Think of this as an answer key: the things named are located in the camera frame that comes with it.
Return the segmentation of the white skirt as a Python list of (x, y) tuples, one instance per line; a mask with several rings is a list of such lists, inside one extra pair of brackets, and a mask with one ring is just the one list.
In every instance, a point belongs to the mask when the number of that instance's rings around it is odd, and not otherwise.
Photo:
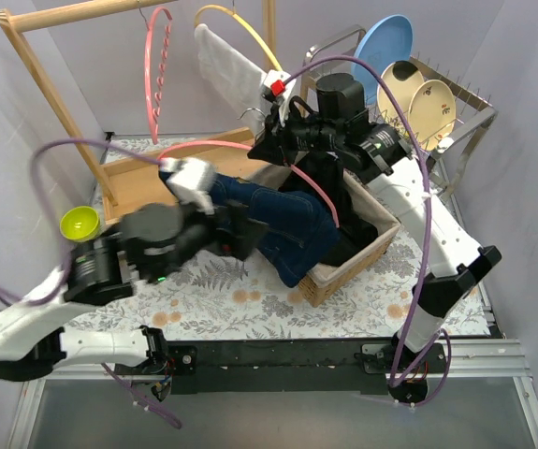
[(236, 117), (242, 116), (243, 124), (258, 135), (270, 108), (262, 97), (264, 82), (267, 76), (274, 81), (283, 72), (265, 72), (204, 23), (195, 28), (194, 35), (202, 77), (234, 109)]

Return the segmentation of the blue denim skirt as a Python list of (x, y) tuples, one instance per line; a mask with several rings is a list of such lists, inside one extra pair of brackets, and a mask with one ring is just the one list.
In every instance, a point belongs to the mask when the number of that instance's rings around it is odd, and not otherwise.
[(274, 266), (282, 283), (295, 287), (340, 240), (330, 212), (303, 191), (280, 192), (218, 174), (210, 189), (215, 206), (235, 201), (247, 217), (268, 226), (255, 248)]

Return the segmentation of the yellow hanger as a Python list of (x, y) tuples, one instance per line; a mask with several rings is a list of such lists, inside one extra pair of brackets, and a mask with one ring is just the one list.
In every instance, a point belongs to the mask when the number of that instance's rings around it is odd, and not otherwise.
[(201, 7), (195, 15), (194, 18), (194, 27), (197, 27), (201, 24), (201, 14), (206, 10), (218, 10), (220, 12), (223, 12), (225, 15), (230, 16), (233, 20), (235, 20), (253, 39), (254, 41), (259, 45), (261, 50), (264, 52), (266, 58), (269, 61), (269, 67), (275, 70), (282, 70), (282, 66), (280, 65), (279, 61), (277, 60), (273, 50), (269, 47), (269, 45), (265, 42), (265, 40), (259, 35), (256, 30), (253, 28), (253, 26), (248, 23), (246, 20), (244, 20), (236, 11), (234, 8), (227, 8), (219, 5), (205, 5)]

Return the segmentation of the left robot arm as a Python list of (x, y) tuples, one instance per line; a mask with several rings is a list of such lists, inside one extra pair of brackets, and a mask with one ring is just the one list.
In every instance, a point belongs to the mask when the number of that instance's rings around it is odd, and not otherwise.
[(162, 330), (80, 331), (69, 322), (132, 297), (134, 274), (160, 283), (202, 250), (245, 260), (267, 231), (234, 201), (212, 214), (160, 203), (126, 214), (98, 238), (77, 244), (68, 268), (50, 273), (41, 285), (53, 289), (51, 301), (28, 296), (0, 311), (0, 380), (26, 382), (58, 368), (105, 363), (163, 371), (171, 355)]

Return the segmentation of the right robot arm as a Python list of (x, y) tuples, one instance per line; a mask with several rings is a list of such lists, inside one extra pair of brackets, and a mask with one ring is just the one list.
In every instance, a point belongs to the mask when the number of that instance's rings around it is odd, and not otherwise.
[(252, 159), (290, 167), (301, 152), (331, 152), (372, 194), (383, 200), (421, 245), (423, 260), (404, 325), (392, 341), (393, 366), (414, 371), (457, 303), (502, 259), (494, 246), (472, 238), (429, 191), (418, 146), (386, 123), (371, 121), (360, 82), (336, 73), (319, 80), (319, 109), (302, 116), (295, 80), (271, 70), (261, 94), (271, 104), (264, 129), (249, 152)]

